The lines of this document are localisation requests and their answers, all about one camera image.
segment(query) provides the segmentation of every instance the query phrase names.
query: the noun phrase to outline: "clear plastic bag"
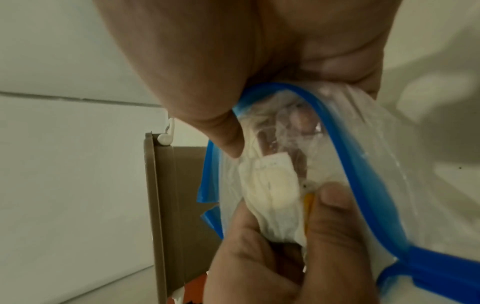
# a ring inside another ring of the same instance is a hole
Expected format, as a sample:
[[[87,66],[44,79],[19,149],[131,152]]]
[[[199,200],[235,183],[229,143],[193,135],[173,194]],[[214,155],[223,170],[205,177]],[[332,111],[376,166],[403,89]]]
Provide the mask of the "clear plastic bag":
[[[368,227],[374,275],[398,259],[379,275],[381,287],[410,274],[417,286],[457,301],[480,294],[480,231],[430,192],[415,131],[363,91],[261,84],[245,91],[234,111],[245,149],[236,160],[217,150],[208,162],[207,154],[205,167],[217,176],[204,171],[199,192],[205,200],[216,182],[224,231],[244,197],[266,238],[305,246],[308,194],[327,181],[349,183]]]

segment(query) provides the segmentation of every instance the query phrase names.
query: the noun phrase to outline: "brown box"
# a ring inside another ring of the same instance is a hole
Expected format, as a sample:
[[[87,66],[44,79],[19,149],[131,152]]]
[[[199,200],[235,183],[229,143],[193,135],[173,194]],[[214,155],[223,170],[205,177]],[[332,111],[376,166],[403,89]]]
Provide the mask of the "brown box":
[[[220,238],[200,216],[215,204],[197,203],[205,147],[161,146],[147,133],[143,143],[155,257],[158,302],[205,273]]]

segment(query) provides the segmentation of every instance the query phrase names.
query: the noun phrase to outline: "hand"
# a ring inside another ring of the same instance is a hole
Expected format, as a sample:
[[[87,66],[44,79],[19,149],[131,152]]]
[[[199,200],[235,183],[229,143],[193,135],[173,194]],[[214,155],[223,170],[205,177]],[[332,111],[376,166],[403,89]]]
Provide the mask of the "hand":
[[[401,0],[95,0],[110,32],[175,117],[230,156],[248,84],[328,80],[376,96]]]
[[[378,303],[350,191],[327,183],[315,196],[307,231],[306,273],[300,249],[269,244],[245,203],[210,267],[203,302]]]

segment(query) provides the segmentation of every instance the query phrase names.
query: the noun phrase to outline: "white clip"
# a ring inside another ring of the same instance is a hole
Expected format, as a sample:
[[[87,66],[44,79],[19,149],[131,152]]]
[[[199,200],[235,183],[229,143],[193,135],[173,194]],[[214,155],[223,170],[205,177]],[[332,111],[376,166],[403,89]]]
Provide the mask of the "white clip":
[[[174,142],[175,120],[173,117],[168,118],[168,126],[165,129],[165,133],[160,134],[157,137],[158,143],[162,146],[169,146]]]

